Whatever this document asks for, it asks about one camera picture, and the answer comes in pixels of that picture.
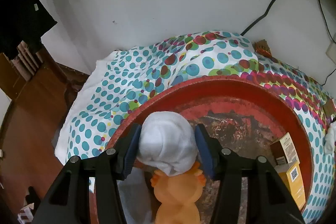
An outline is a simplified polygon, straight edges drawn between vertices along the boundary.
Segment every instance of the teal polka dot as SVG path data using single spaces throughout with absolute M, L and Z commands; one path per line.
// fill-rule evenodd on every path
M 145 84 L 145 90 L 148 91 L 148 92 L 151 92 L 154 88 L 154 84 L 149 82 L 149 83 L 146 83 Z
M 302 118 L 301 114 L 299 114 L 298 117 L 299 117 L 301 123 L 303 123 L 303 118 Z
M 97 156 L 100 155 L 100 153 L 101 153 L 101 152 L 100 152 L 97 148 L 93 148 L 93 149 L 92 149 L 92 155 L 93 155 L 93 156 L 97 157 Z
M 76 141 L 77 144 L 80 143 L 81 142 L 81 136 L 77 135 L 75 141 Z
M 249 50 L 243 50 L 244 54 L 248 57 L 252 57 L 253 54 Z
M 223 42 L 223 41 L 217 42 L 216 45 L 220 48 L 226 48 L 226 42 Z
M 134 100 L 135 96 L 136 96 L 136 93 L 135 93 L 133 90 L 131 90 L 131 91 L 130 91 L 129 93 L 127 93 L 127 95 L 126 95 L 127 99 L 129 99 L 129 100 Z
M 308 133 L 308 139 L 310 140 L 310 142 L 314 140 L 313 134 L 311 132 Z
M 306 126 L 310 127 L 310 120 L 306 118 Z
M 103 122 L 100 122 L 97 125 L 97 129 L 98 129 L 99 132 L 104 132 L 106 130 L 106 125 Z
M 140 104 L 144 104 L 147 100 L 148 100 L 148 98 L 147 98 L 146 95 L 141 95 L 141 96 L 139 97 L 139 103 L 140 103 Z
M 241 59 L 242 57 L 242 54 L 236 50 L 233 50 L 231 51 L 231 56 L 234 58 L 234 59 Z
M 196 64 L 190 64 L 189 66 L 187 66 L 185 71 L 187 72 L 187 74 L 189 74 L 191 76 L 196 76 L 196 75 L 199 74 L 200 68 Z
M 225 53 L 220 52 L 219 54 L 217 54 L 217 60 L 222 64 L 225 64 L 229 61 L 229 58 Z
M 77 148 L 77 147 L 74 147 L 74 148 L 73 148 L 73 153 L 74 153 L 76 156 L 78 156 L 79 151 L 78 151 L 78 148 Z
M 101 136 L 96 135 L 96 136 L 93 137 L 93 142 L 94 142 L 96 145 L 101 145 L 103 141 L 101 140 Z
M 229 44 L 230 44 L 231 47 L 234 47 L 234 48 L 238 47 L 238 43 L 236 44 L 233 39 L 229 40 Z
M 113 94 L 109 94 L 109 95 L 106 97 L 106 99 L 107 99 L 108 101 L 112 100 L 112 99 L 113 99 Z
M 89 151 L 90 146 L 89 146 L 89 144 L 88 144 L 86 141 L 84 141 L 84 142 L 82 142 L 82 148 L 83 148 L 85 151 Z
M 231 34 L 229 32 L 223 32 L 223 36 L 227 38 L 227 37 L 231 37 Z
M 86 138 L 91 138 L 91 135 L 92 135 L 92 132 L 91 132 L 91 130 L 90 129 L 87 129 L 87 130 L 85 130 L 85 137 Z
M 127 112 L 129 110 L 129 104 L 126 102 L 123 102 L 120 104 L 119 108 L 122 112 Z
M 309 198 L 308 198 L 308 201 L 307 201 L 307 205 L 310 204 L 311 200 L 313 199 L 313 195 L 310 195 Z
M 112 135 L 115 133 L 116 130 L 117 130 L 116 128 L 111 128 L 109 130 L 109 136 L 112 137 Z
M 83 132 L 84 129 L 85 129 L 85 124 L 82 123 L 82 124 L 80 125 L 80 127 L 79 127 L 79 131 L 80 131 L 80 132 Z
M 97 119 L 94 119 L 91 123 L 91 125 L 94 127 L 96 124 L 97 124 L 98 120 Z
M 202 60 L 202 64 L 207 69 L 212 69 L 215 63 L 213 62 L 211 57 L 204 57 Z
M 117 125 L 120 125 L 121 120 L 123 120 L 123 117 L 121 115 L 115 115 L 113 118 L 113 122 Z

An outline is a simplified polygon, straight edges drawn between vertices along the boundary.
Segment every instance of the red basin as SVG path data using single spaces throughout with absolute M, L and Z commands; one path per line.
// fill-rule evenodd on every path
M 269 135 L 272 135 L 272 139 L 266 136 L 270 139 L 267 147 L 275 138 L 290 132 L 300 159 L 305 196 L 306 199 L 308 198 L 312 185 L 313 160 L 307 133 L 295 112 L 272 91 L 248 80 L 235 79 L 232 76 L 203 76 L 182 82 L 156 95 L 131 113 L 113 134 L 106 149 L 113 147 L 120 136 L 128 133 L 132 123 L 142 124 L 146 117 L 155 111 L 178 112 L 189 121 L 194 122 L 202 122 L 204 117 L 211 118 L 209 113 L 213 116 L 223 114 L 223 112 L 226 114 L 235 113 L 235 115 L 245 117 L 243 120 L 248 127 L 250 125 L 252 127 L 250 120 L 250 117 L 252 117 L 268 129 Z M 241 139 L 241 137 L 231 137 L 231 144 L 233 145 L 239 138 Z M 256 145 L 255 150 L 258 150 L 259 144 L 254 145 Z M 236 152 L 241 156 L 246 156 L 239 151 Z M 265 156 L 268 159 L 272 157 L 270 154 Z

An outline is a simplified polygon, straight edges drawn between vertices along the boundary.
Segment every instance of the polka dot bedsheet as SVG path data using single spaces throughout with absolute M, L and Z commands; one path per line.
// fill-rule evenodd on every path
M 293 108 L 311 144 L 313 185 L 304 220 L 320 218 L 334 185 L 334 154 L 323 150 L 329 94 L 314 79 L 275 58 L 254 52 L 237 33 L 219 30 L 171 37 L 149 47 L 112 52 L 98 60 L 60 131 L 55 155 L 98 156 L 123 120 L 158 93 L 203 75 L 241 77 L 272 90 Z M 93 190 L 94 179 L 90 179 Z

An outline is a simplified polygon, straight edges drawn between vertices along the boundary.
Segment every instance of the white cloth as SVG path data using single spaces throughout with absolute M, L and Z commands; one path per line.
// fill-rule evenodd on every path
M 153 112 L 144 121 L 137 155 L 140 162 L 175 176 L 193 166 L 197 153 L 194 131 L 182 115 Z
M 336 137 L 336 122 L 332 122 L 328 129 L 328 133 L 325 135 L 324 153 L 331 154 L 335 150 Z

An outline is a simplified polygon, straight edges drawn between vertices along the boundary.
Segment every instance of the orange rubber toy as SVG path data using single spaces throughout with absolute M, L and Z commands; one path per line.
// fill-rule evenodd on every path
M 172 177 L 161 170 L 154 171 L 151 183 L 155 197 L 162 203 L 155 224 L 200 224 L 195 202 L 202 195 L 206 179 L 199 166 L 196 161 L 189 171 Z

